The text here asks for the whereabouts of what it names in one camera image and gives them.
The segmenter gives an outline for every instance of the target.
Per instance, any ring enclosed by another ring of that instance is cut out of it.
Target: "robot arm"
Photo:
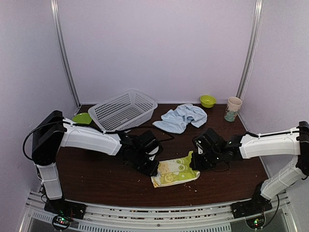
[[[76,124],[64,118],[62,112],[53,111],[33,133],[32,160],[40,173],[49,206],[57,213],[72,208],[64,203],[56,168],[56,155],[61,146],[120,156],[148,176],[157,175],[159,162],[154,158],[162,152],[161,144],[149,130],[139,136],[121,131],[103,132]]]
[[[272,178],[260,183],[251,200],[232,205],[235,218],[271,209],[269,203],[278,193],[309,175],[309,124],[277,133],[232,136],[225,141],[213,129],[193,140],[198,152],[193,153],[193,169],[211,169],[219,162],[250,159],[257,156],[290,154],[295,157]]]

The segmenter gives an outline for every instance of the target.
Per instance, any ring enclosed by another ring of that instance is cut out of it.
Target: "brown table surface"
[[[87,112],[90,105],[83,105],[80,112]],[[150,121],[160,120],[160,116],[176,104],[160,104]],[[234,134],[243,134],[245,129],[239,120],[229,123],[224,120],[224,105],[205,109],[207,123],[200,128],[191,124],[183,134],[175,135],[172,141],[162,143],[164,151],[157,160],[169,160],[187,156],[195,149],[192,138],[211,127],[226,140]],[[130,133],[141,134],[146,129]],[[161,140],[168,138],[158,130],[152,130]],[[226,172],[201,171],[199,179],[186,184],[154,188],[150,177],[135,171],[118,157],[79,148],[61,148],[57,155],[59,178],[67,199],[86,203],[100,203],[117,206],[167,207],[221,203],[250,198],[255,186],[267,179],[259,158],[231,162]],[[221,163],[216,170],[224,170]]]

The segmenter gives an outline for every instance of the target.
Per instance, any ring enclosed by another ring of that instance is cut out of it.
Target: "lime green bowl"
[[[205,108],[212,108],[217,102],[217,100],[211,95],[203,95],[200,97],[200,100],[202,106]]]
[[[92,121],[92,118],[90,117],[89,113],[81,113],[81,114],[75,115],[72,118],[72,121],[77,122],[77,123],[90,124],[90,122]]]

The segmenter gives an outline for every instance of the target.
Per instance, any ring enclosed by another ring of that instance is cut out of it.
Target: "white cup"
[[[242,105],[242,100],[237,97],[230,97],[227,100],[224,119],[228,122],[234,122]]]

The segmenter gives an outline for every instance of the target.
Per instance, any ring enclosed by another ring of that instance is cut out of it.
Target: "black cable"
[[[47,201],[44,201],[44,200],[43,200],[43,196],[46,196],[46,194],[41,195],[41,200],[42,200],[42,202],[44,202],[45,204],[47,204]]]
[[[248,135],[250,135],[250,136],[252,136],[252,137],[255,137],[255,138],[258,138],[258,137],[259,137],[257,134],[254,134],[254,133],[252,133],[252,132],[250,132],[250,131],[246,131],[245,135],[246,135],[246,134],[248,134]]]
[[[173,140],[175,137],[173,135],[171,135],[170,133],[166,132],[166,131],[163,131],[161,130],[160,128],[157,128],[157,127],[152,127],[152,126],[137,126],[137,127],[130,127],[130,128],[127,128],[127,129],[124,129],[124,130],[115,130],[115,131],[103,131],[101,130],[100,128],[98,127],[95,127],[95,126],[92,126],[92,125],[88,125],[88,124],[83,124],[83,123],[75,123],[73,124],[73,126],[79,126],[79,127],[89,127],[89,128],[92,128],[92,129],[95,129],[101,133],[104,133],[104,134],[119,134],[119,133],[125,133],[126,131],[131,131],[131,130],[135,130],[135,129],[141,129],[141,128],[149,128],[149,129],[156,129],[156,130],[159,130],[163,133],[165,133],[166,135],[168,135],[170,138],[169,139],[163,139],[163,140],[159,140],[159,142],[166,142],[166,141],[170,141],[170,140]]]
[[[25,156],[27,159],[33,161],[33,159],[31,159],[31,158],[26,154],[26,151],[25,151],[25,145],[26,145],[26,142],[27,142],[28,138],[29,138],[34,132],[36,132],[37,130],[39,130],[39,129],[43,128],[43,127],[50,126],[50,125],[54,125],[54,124],[58,124],[58,123],[67,123],[67,124],[69,124],[68,122],[63,122],[63,121],[50,122],[50,123],[46,123],[46,124],[44,124],[44,125],[41,125],[41,126],[35,128],[35,129],[33,129],[32,131],[30,131],[30,133],[25,137],[24,142],[23,142],[23,153],[24,153],[24,156]]]
[[[69,223],[65,226],[65,227],[59,227],[59,228],[57,228],[55,225],[54,225],[54,223],[57,221],[57,218],[59,218],[59,217],[62,217],[62,218],[64,218],[64,219],[66,219],[66,220],[68,220],[69,221]],[[56,216],[54,216],[53,217],[53,219],[52,219],[52,226],[53,226],[53,228],[55,229],[55,230],[57,230],[57,231],[64,231],[64,230],[66,230],[70,225],[71,225],[71,222],[72,222],[73,220],[72,219],[68,219],[67,217],[64,217],[64,216],[62,216],[62,215],[56,215]]]
[[[268,226],[272,222],[272,220],[275,218],[275,216],[276,216],[276,214],[279,210],[279,206],[280,206],[280,198],[279,198],[278,194],[277,194],[277,199],[278,199],[278,205],[277,205],[277,209],[275,211],[274,216],[272,216],[271,220],[269,220],[269,222],[265,226],[262,226],[261,229],[264,229],[266,226]]]
[[[215,173],[224,173],[224,172],[230,170],[230,168],[231,168],[231,165],[230,165],[229,163],[226,163],[226,164],[228,165],[228,168],[225,169],[225,170],[216,171],[216,170],[214,170],[214,169],[212,169],[212,168],[211,168],[211,170],[212,170],[213,172],[215,172]]]
[[[216,151],[215,150],[215,146],[216,144],[213,144],[212,146],[211,146],[211,150],[212,150],[212,152],[214,153],[214,154],[216,154],[217,156],[221,156],[221,155],[223,155],[223,153],[221,153],[221,152],[218,152],[218,151]]]

